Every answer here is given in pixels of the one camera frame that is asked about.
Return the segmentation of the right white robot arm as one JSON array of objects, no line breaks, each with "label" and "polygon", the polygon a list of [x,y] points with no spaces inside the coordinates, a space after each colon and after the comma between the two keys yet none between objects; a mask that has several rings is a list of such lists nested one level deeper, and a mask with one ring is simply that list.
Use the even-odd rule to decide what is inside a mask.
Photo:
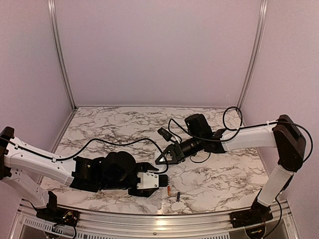
[{"label": "right white robot arm", "polygon": [[275,198],[286,189],[293,175],[302,167],[306,150],[306,139],[288,115],[265,124],[229,130],[222,128],[212,131],[202,114],[194,114],[185,119],[190,138],[168,145],[155,160],[160,164],[179,164],[187,157],[205,151],[222,154],[244,148],[275,147],[279,160],[271,176],[259,192],[247,212],[247,219],[259,222],[266,215]]}]

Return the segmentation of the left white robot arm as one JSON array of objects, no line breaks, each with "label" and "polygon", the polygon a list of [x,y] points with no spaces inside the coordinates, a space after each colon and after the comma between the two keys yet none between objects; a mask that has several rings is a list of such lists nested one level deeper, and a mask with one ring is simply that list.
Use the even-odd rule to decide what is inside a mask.
[{"label": "left white robot arm", "polygon": [[63,159],[32,147],[14,136],[12,127],[0,133],[0,178],[14,187],[37,209],[43,209],[51,221],[63,217],[57,206],[57,196],[42,189],[28,172],[42,175],[70,188],[98,192],[102,190],[127,190],[129,195],[149,197],[160,187],[157,169],[148,162],[137,163],[124,151],[110,152],[106,157],[95,159],[73,156]]}]

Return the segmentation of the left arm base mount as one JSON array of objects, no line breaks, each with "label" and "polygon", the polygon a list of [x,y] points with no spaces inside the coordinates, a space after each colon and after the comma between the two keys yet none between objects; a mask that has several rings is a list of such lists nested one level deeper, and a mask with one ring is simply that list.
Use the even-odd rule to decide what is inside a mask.
[{"label": "left arm base mount", "polygon": [[48,203],[43,209],[36,209],[36,216],[40,219],[55,223],[55,225],[67,225],[76,227],[79,220],[79,211],[61,208],[57,206],[57,196],[48,191]]}]

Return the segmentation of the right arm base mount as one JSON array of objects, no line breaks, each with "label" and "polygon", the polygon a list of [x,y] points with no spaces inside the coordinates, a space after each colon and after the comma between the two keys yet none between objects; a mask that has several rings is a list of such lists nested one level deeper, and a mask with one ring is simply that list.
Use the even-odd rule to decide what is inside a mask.
[{"label": "right arm base mount", "polygon": [[230,221],[233,228],[251,226],[273,219],[270,206],[266,207],[260,204],[258,202],[258,196],[259,193],[249,209],[230,213]]}]

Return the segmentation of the orange AAA battery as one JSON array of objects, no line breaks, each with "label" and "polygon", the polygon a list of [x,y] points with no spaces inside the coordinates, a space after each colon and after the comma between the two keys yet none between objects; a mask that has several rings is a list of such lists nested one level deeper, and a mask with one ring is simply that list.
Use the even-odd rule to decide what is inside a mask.
[{"label": "orange AAA battery", "polygon": [[171,196],[171,189],[170,189],[170,185],[168,185],[168,187],[167,187],[167,194],[168,194],[168,196]]}]

